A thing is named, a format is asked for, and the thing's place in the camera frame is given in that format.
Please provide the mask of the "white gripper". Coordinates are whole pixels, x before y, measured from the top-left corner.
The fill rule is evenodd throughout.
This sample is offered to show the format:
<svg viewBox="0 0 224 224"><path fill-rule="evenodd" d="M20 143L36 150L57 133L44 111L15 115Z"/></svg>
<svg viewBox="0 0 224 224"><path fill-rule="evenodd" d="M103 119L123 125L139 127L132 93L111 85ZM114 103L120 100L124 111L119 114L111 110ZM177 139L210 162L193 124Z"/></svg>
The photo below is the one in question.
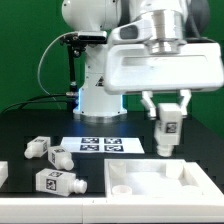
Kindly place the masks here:
<svg viewBox="0 0 224 224"><path fill-rule="evenodd" d="M156 118L152 92L181 90L179 106L186 117L191 91L214 91L223 85L218 43L186 44L179 54L171 55L152 55L143 44L117 45L107 54L105 90L111 94L143 91L141 103L150 119Z"/></svg>

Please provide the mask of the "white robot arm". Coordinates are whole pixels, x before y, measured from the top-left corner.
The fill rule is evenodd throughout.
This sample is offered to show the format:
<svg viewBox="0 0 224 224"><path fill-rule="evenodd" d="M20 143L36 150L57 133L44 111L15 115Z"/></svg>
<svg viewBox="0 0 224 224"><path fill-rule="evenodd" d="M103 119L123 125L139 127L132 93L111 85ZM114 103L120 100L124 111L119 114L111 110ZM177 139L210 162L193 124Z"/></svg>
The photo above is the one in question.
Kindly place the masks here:
<svg viewBox="0 0 224 224"><path fill-rule="evenodd" d="M162 110L152 97L178 92L176 114L185 116L193 92L224 85L218 43L185 29L194 0L63 0L62 15L73 29L75 56L84 54L85 81L76 117L124 116L124 94L141 94L152 119Z"/></svg>

